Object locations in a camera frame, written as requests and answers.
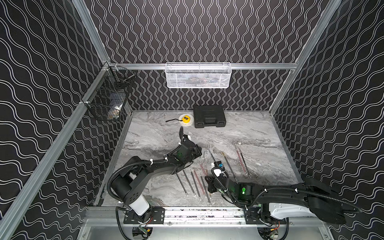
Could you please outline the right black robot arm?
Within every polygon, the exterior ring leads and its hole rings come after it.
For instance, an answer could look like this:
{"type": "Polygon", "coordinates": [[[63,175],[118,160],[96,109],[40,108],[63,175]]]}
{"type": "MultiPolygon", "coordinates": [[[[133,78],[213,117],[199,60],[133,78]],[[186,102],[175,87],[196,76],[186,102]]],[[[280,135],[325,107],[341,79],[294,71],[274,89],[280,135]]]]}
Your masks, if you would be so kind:
{"type": "Polygon", "coordinates": [[[289,186],[263,186],[254,183],[235,183],[228,176],[206,176],[210,193],[219,192],[229,202],[246,211],[260,208],[258,218],[272,224],[281,217],[273,216],[271,204],[288,204],[309,210],[318,219],[329,224],[346,223],[346,214],[359,214],[363,210],[348,201],[342,200],[338,193],[315,179],[307,178],[301,184],[289,186]]]}

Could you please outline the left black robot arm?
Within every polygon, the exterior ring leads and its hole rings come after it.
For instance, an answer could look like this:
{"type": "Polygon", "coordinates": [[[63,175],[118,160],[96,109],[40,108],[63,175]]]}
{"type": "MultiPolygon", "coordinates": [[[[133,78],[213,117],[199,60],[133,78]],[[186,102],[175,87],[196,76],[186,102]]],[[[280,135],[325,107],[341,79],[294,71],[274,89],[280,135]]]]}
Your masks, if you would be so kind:
{"type": "Polygon", "coordinates": [[[183,127],[180,127],[179,137],[179,145],[162,159],[142,160],[134,156],[117,169],[107,181],[108,194],[138,216],[145,215],[151,207],[143,196],[148,182],[158,176],[175,175],[202,156],[202,148],[192,142],[183,127]]]}

